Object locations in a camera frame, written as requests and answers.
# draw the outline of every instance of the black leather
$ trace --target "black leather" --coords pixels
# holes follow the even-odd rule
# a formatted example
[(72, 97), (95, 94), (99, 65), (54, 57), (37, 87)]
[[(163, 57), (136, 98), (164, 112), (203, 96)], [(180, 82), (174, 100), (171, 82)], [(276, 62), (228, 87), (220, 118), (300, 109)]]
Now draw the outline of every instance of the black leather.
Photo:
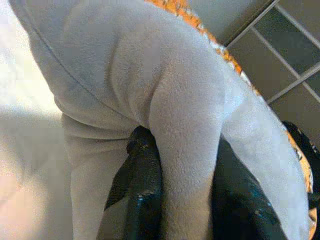
[[(105, 210), (128, 197), (122, 239), (157, 239), (162, 174), (151, 132), (142, 126), (136, 128), (129, 138), (127, 152), (129, 156), (113, 180)], [(287, 240), (258, 181), (223, 139), (213, 179), (212, 212), (214, 240)], [(100, 234), (99, 240), (104, 239), (107, 238)]]
[(148, 129), (139, 126), (131, 134), (126, 150), (129, 156), (113, 179), (104, 210), (128, 197), (122, 239), (157, 239), (161, 220), (162, 173), (156, 141)]
[(212, 185), (214, 240), (287, 240), (257, 179), (220, 139)]

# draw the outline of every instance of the fleece blanket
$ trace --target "fleece blanket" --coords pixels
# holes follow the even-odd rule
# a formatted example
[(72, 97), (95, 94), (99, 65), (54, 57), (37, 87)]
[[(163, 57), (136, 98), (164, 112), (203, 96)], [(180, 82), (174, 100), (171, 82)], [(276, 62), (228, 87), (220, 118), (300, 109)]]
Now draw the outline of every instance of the fleece blanket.
[(63, 112), (75, 240), (96, 237), (127, 139), (139, 125), (151, 130), (160, 153), (166, 239), (212, 237), (210, 192), (221, 134), (259, 180), (288, 239), (309, 238), (296, 152), (210, 35), (156, 2), (10, 3)]

